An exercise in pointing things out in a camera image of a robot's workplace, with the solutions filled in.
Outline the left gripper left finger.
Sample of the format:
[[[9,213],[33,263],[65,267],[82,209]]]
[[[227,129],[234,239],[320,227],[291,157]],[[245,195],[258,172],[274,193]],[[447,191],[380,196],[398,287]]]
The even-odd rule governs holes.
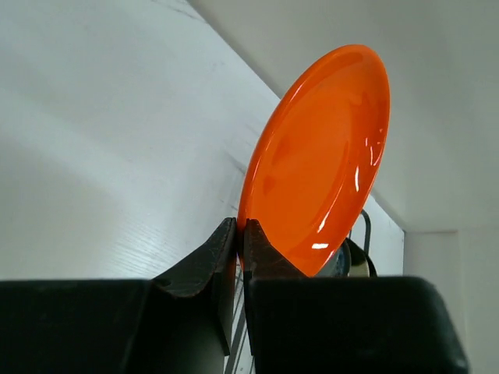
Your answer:
[[[4,373],[220,373],[230,353],[235,232],[152,279],[1,284]]]

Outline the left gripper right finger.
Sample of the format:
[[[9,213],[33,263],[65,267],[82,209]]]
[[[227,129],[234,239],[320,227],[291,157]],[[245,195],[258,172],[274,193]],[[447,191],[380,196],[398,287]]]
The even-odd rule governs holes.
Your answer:
[[[437,289],[418,277],[307,277],[246,223],[243,279],[258,373],[467,373]]]

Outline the cream and black plate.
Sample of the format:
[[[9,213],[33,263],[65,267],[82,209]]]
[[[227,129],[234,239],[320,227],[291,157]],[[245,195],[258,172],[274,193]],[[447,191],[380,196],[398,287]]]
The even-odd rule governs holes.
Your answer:
[[[362,249],[350,249],[351,266],[349,271],[350,277],[369,277],[370,268],[366,255]]]

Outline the orange plate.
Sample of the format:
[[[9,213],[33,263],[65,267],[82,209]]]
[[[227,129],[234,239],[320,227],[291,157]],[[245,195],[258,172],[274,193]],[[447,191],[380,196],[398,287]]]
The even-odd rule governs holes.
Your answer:
[[[373,188],[390,121],[384,63],[349,44],[315,61],[288,89],[250,159],[239,230],[256,220],[308,277],[338,251]]]

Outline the blue patterned ceramic plate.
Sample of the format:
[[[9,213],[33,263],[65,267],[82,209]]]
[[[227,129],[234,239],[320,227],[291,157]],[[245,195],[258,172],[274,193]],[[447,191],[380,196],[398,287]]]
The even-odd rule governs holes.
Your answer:
[[[347,241],[343,241],[336,253],[317,274],[318,277],[347,277],[351,268],[351,253]]]

